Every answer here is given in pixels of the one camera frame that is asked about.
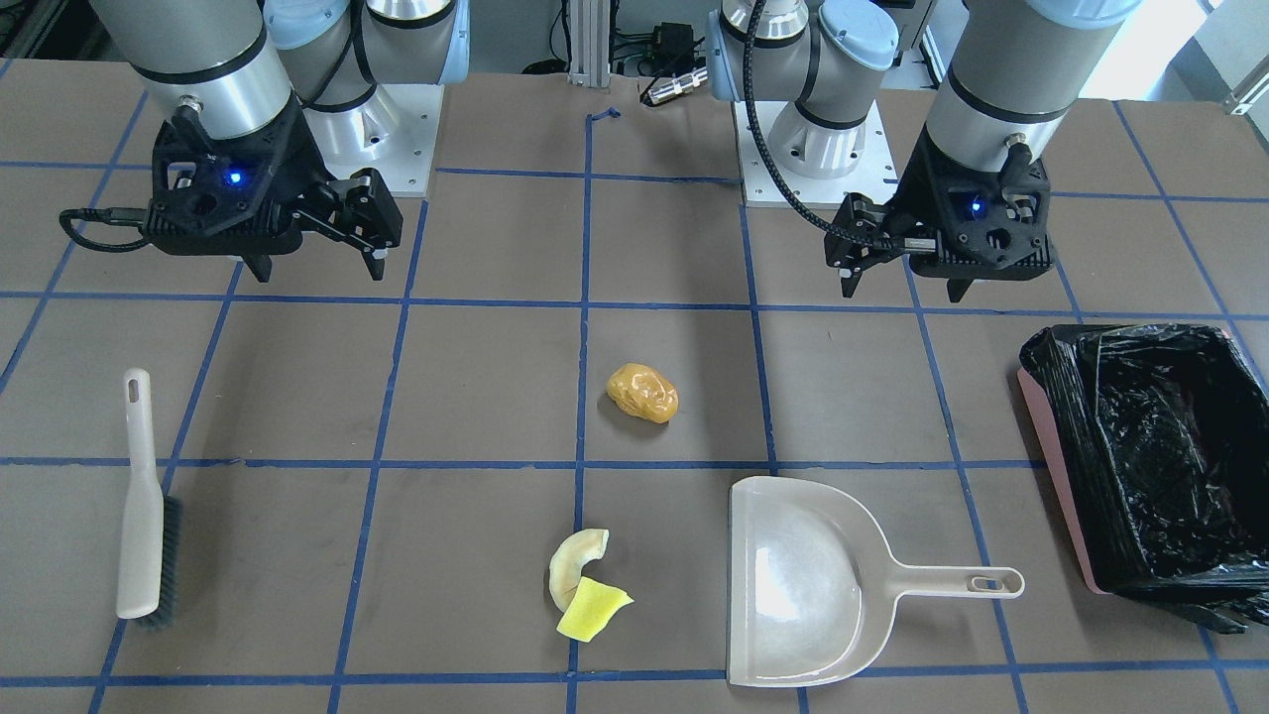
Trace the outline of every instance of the dustpan handle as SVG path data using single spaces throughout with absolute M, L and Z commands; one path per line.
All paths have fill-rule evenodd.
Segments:
M 944 568 L 902 566 L 896 569 L 895 588 L 900 595 L 928 597 L 986 597 L 1011 600 L 1027 587 L 1023 574 L 1013 568 Z

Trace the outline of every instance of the plastic bag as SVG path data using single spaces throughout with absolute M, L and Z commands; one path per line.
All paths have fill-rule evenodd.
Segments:
M 1058 325 L 1019 354 L 1057 422 L 1098 587 L 1269 625 L 1269 402 L 1203 325 Z

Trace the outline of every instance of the white mounting plate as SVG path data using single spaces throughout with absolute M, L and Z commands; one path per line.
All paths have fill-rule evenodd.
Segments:
M 326 162 L 335 178 L 348 178 L 367 165 L 383 174 L 388 190 L 398 198 L 420 198 L 428 194 L 431 159 L 437 152 L 437 129 L 440 128 L 440 107 L 445 88 L 435 84 L 390 84 L 383 89 L 401 108 L 402 128 L 385 146 L 378 159 L 368 164 Z
M 756 104 L 758 120 L 765 137 L 775 123 L 775 117 L 780 114 L 788 101 L 758 101 Z M 740 170 L 745 176 L 745 204 L 759 208 L 788 205 L 758 155 L 754 134 L 749 132 L 749 118 L 744 101 L 735 104 L 732 115 L 736 119 Z M 780 166 L 784 183 L 789 184 L 802 203 L 812 208 L 836 209 L 841 205 L 841 199 L 850 191 L 863 193 L 872 198 L 873 203 L 884 203 L 895 195 L 898 174 L 895 171 L 895 161 L 890 156 L 890 143 L 886 141 L 886 129 L 881 126 L 881 112 L 877 110 L 876 101 L 868 109 L 868 118 L 862 129 L 868 132 L 864 140 L 864 152 L 855 169 L 840 179 L 806 178 Z

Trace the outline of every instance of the white dustpan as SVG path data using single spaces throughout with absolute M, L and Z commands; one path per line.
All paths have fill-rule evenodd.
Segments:
M 872 665 L 905 595 L 1013 599 L 1013 568 L 912 567 L 850 496 L 798 479 L 753 477 L 731 488 L 727 681 L 797 687 Z

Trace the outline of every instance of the brush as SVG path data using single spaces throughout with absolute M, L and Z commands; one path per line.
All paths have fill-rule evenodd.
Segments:
M 119 590 L 115 614 L 146 630 L 171 624 L 176 606 L 176 544 L 180 502 L 164 496 L 155 468 L 150 374 L 123 375 L 128 416 L 128 462 L 132 476 L 123 503 L 119 542 Z

